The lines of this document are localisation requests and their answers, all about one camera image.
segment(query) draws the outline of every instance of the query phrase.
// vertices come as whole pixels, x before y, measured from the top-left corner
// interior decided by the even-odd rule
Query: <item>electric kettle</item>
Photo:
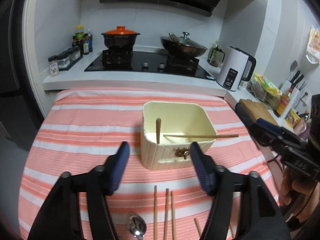
[[[246,71],[248,62],[251,62],[251,66]],[[256,59],[248,53],[238,48],[228,47],[217,83],[225,89],[236,91],[241,80],[250,80],[256,63]]]

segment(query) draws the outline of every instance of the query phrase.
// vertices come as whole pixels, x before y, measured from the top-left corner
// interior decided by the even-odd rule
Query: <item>kettle handle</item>
[[[223,51],[221,51],[222,53],[223,53],[223,59],[222,59],[222,62],[224,61],[224,57],[226,56],[226,54],[223,52]]]
[[[250,67],[250,70],[249,70],[249,72],[248,72],[248,76],[245,77],[245,78],[242,77],[242,79],[241,79],[241,80],[243,80],[243,81],[245,81],[245,82],[250,81],[250,79],[251,79],[251,77],[252,77],[252,75],[253,75],[253,72],[254,72],[254,68],[256,67],[256,64],[257,64],[257,61],[256,61],[256,59],[255,59],[254,57],[252,57],[252,56],[249,55],[249,54],[247,54],[247,55],[249,56],[248,61],[251,62],[251,67]]]

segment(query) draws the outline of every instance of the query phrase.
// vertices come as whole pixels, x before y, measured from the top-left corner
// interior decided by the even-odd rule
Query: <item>table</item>
[[[239,138],[219,139],[206,154],[233,172],[257,171],[277,200],[277,190],[262,153],[228,103],[215,96],[130,88],[66,90],[58,94],[33,143],[24,169],[19,195],[21,235],[27,239],[36,215],[64,171],[88,172],[103,164],[122,141],[131,147],[119,190],[107,197],[121,239],[132,239],[125,218],[136,212],[147,223],[145,240],[153,239],[153,192],[158,188],[158,238],[163,238],[165,189],[175,192],[176,228],[179,239],[199,239],[193,219],[203,229],[212,200],[201,190],[193,167],[149,171],[140,162],[142,108],[148,101],[192,102],[207,112],[219,134],[238,133]],[[235,194],[231,226],[236,227],[240,195]],[[92,239],[85,194],[80,212],[86,239]],[[168,239],[172,239],[168,223]]]

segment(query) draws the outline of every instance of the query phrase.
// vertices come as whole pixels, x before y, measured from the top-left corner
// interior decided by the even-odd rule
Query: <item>white wall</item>
[[[289,78],[290,66],[297,60],[299,69],[306,77],[307,90],[311,94],[320,93],[320,67],[311,65],[305,58],[308,38],[312,25],[318,25],[316,18],[304,0],[282,0],[279,29],[264,77],[281,86]],[[301,103],[297,110],[304,111]]]
[[[48,57],[71,47],[80,23],[82,0],[37,0],[35,46],[42,80],[49,75]]]
[[[268,0],[265,21],[257,51],[254,56],[257,60],[257,65],[254,70],[255,74],[262,75],[267,68],[278,34],[281,3],[282,0]]]
[[[81,24],[92,29],[94,44],[103,45],[101,33],[124,25],[141,33],[137,46],[162,48],[160,36],[169,32],[178,36],[189,32],[190,39],[210,47],[219,39],[227,0],[221,0],[211,17],[178,8],[149,3],[117,2],[100,4],[99,0],[83,0]]]
[[[254,56],[259,44],[268,0],[228,0],[220,47],[232,46]]]

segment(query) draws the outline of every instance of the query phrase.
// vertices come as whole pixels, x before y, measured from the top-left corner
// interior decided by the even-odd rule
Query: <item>orange pot lid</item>
[[[127,30],[125,26],[117,26],[115,30],[107,31],[106,34],[136,34],[136,32]]]

